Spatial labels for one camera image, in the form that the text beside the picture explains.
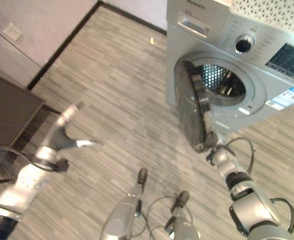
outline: wooden floor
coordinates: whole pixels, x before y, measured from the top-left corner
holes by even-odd
[[[156,198],[187,190],[202,239],[245,239],[229,216],[231,199],[222,179],[205,154],[189,147],[175,110],[165,102],[165,62],[164,35],[98,9],[32,91],[60,111],[82,100],[85,107],[68,134],[101,145],[61,152],[70,162],[68,172],[52,174],[9,239],[98,239],[104,221],[136,183],[142,167],[149,171],[143,212]],[[24,152],[34,153],[55,117],[49,115]],[[19,141],[24,143],[38,124],[36,117]],[[256,149],[252,178],[269,197],[284,197],[294,205],[294,107],[228,139],[237,136],[250,138]],[[245,142],[233,146],[247,166],[249,147]],[[171,199],[154,205],[151,227],[166,223],[171,205]],[[289,208],[284,203],[277,206],[287,228]],[[136,220],[134,234],[143,223],[143,218]],[[168,239],[160,228],[155,235]],[[146,231],[138,239],[148,237]]]

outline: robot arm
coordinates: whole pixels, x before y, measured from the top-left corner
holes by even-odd
[[[248,237],[248,240],[294,240],[291,235],[294,225],[289,230],[280,226],[274,199],[269,199],[259,186],[250,178],[249,174],[239,164],[228,145],[215,146],[207,159],[215,166],[226,183],[233,203],[229,208],[230,215],[239,232]],[[186,220],[182,208],[189,198],[184,191],[171,208],[172,217],[168,220],[165,230],[174,240],[198,240],[200,234],[195,227]]]
[[[230,215],[242,235],[249,240],[294,239],[280,226],[278,213],[271,199],[250,178],[228,147],[219,147],[209,155],[208,160],[216,167],[230,191],[233,200],[229,208]]]
[[[10,185],[0,195],[0,240],[5,240],[20,221],[22,214],[30,207],[42,186],[46,184],[51,172],[65,171],[66,160],[56,160],[59,150],[94,145],[89,140],[73,140],[65,133],[65,127],[81,107],[69,106],[50,128],[35,156],[25,156],[33,164],[23,167],[15,184]]]
[[[134,217],[140,216],[144,185],[148,171],[142,168],[138,174],[136,186],[113,209],[104,224],[100,240],[129,240],[131,239]]]

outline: black baseboard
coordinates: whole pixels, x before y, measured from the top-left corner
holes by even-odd
[[[81,22],[76,26],[76,28],[72,31],[72,33],[67,37],[67,39],[60,45],[60,47],[57,49],[57,51],[52,55],[52,57],[48,60],[48,62],[45,64],[45,66],[42,67],[42,69],[37,73],[37,75],[33,78],[31,83],[28,85],[27,89],[32,90],[33,87],[39,82],[41,77],[45,74],[45,72],[50,68],[50,66],[56,61],[56,59],[59,57],[59,55],[62,53],[62,51],[68,46],[68,44],[71,42],[71,40],[77,35],[77,33],[80,31],[80,29],[86,24],[86,22],[90,19],[91,15],[93,15],[97,9],[103,6],[109,10],[112,10],[126,18],[129,18],[135,22],[138,22],[144,26],[147,26],[163,35],[167,35],[167,32],[145,20],[142,20],[130,13],[125,12],[124,10],[121,10],[115,6],[112,6],[110,4],[104,3],[102,1],[98,1],[95,6],[92,7],[92,9],[86,14],[86,16],[81,20]]]
[[[112,6],[112,5],[108,4],[108,3],[104,3],[102,6],[109,9],[109,10],[112,10],[115,13],[118,13],[118,14],[126,17],[126,18],[129,18],[129,19],[131,19],[131,20],[133,20],[133,21],[135,21],[137,23],[140,23],[140,24],[142,24],[142,25],[144,25],[146,27],[149,27],[150,29],[153,29],[153,30],[165,35],[165,36],[167,35],[167,31],[163,30],[162,28],[160,28],[158,26],[155,26],[155,25],[153,25],[153,24],[151,24],[151,23],[149,23],[149,22],[147,22],[145,20],[142,20],[141,18],[138,18],[138,17],[136,17],[136,16],[124,11],[124,10],[121,10],[121,9],[115,7],[115,6]]]
[[[80,21],[80,23],[76,26],[76,28],[71,32],[71,34],[66,38],[66,40],[60,45],[60,47],[56,50],[56,52],[52,55],[52,57],[48,60],[45,66],[37,73],[37,75],[33,78],[31,83],[27,86],[27,89],[32,90],[33,87],[37,84],[37,82],[41,79],[41,77],[45,74],[45,72],[50,68],[50,66],[54,63],[54,61],[59,57],[62,51],[67,47],[67,45],[71,42],[71,40],[77,35],[80,29],[86,24],[86,22],[90,19],[91,15],[94,14],[95,11],[102,5],[103,2],[99,1],[95,6],[91,8],[91,10],[86,14],[86,16]]]

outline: cable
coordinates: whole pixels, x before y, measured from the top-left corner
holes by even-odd
[[[143,212],[141,212],[141,215],[142,215],[143,219],[145,219],[145,226],[143,227],[143,229],[139,233],[137,233],[135,235],[131,235],[132,238],[135,238],[135,237],[142,235],[147,228],[147,217],[145,216],[145,214]]]
[[[235,141],[238,141],[238,140],[245,140],[250,145],[250,148],[251,148],[251,160],[250,160],[250,164],[249,164],[249,167],[248,167],[248,170],[247,170],[248,174],[250,174],[251,171],[252,171],[252,168],[253,168],[254,160],[255,160],[255,149],[253,148],[252,142],[248,138],[246,138],[246,137],[237,137],[235,139],[232,139],[230,142],[228,142],[226,144],[226,147],[228,148],[231,143],[233,143]]]
[[[165,227],[165,226],[161,226],[161,225],[153,227],[153,228],[149,231],[149,239],[156,240],[155,237],[152,235],[153,230],[158,229],[158,228],[164,228],[164,227]]]
[[[31,165],[34,165],[36,168],[39,168],[41,170],[44,170],[44,171],[48,171],[48,172],[55,172],[55,170],[51,170],[51,169],[46,169],[44,167],[41,167],[41,166],[38,166],[37,164],[35,164],[33,161],[29,160],[24,154],[22,154],[21,152],[13,149],[13,148],[10,148],[10,147],[1,147],[0,148],[0,152],[11,152],[13,154],[16,154],[18,157],[21,157],[23,160],[25,160],[26,162],[28,162],[29,164]]]
[[[285,202],[286,204],[289,205],[290,211],[291,211],[291,222],[290,222],[290,227],[288,228],[288,232],[293,234],[294,233],[294,207],[289,203],[288,200],[282,197],[276,197],[270,199],[273,203],[274,202]]]
[[[146,230],[146,228],[147,228],[147,229],[148,229],[148,232],[149,232],[149,239],[155,240],[154,236],[152,235],[152,232],[153,232],[155,229],[157,229],[157,228],[160,228],[160,227],[163,227],[163,228],[164,228],[164,226],[159,225],[159,226],[156,226],[156,227],[153,227],[152,229],[150,229],[150,226],[149,226],[149,213],[150,213],[151,207],[153,206],[153,204],[155,204],[156,202],[158,202],[158,201],[160,201],[160,200],[162,200],[162,199],[176,199],[176,198],[177,198],[176,196],[163,196],[163,197],[160,197],[160,198],[155,199],[155,200],[150,204],[150,206],[148,207],[148,209],[147,209],[147,215],[145,215],[144,213],[141,213],[142,216],[143,216],[143,218],[144,218],[145,221],[146,221],[146,225],[145,225],[145,227],[143,228],[143,230],[142,230],[140,233],[138,233],[138,234],[136,234],[136,235],[133,235],[132,237],[134,238],[134,237],[137,237],[137,236],[143,234],[143,232],[144,232],[144,231]],[[192,217],[192,214],[191,214],[189,208],[187,207],[187,205],[185,205],[185,207],[186,207],[186,209],[187,209],[187,211],[188,211],[188,213],[189,213],[189,215],[190,215],[191,223],[193,223],[193,217]]]

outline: front-loading washing machine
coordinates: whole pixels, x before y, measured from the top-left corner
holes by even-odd
[[[224,134],[294,105],[294,0],[168,0],[167,22],[166,100],[193,147],[204,96]]]

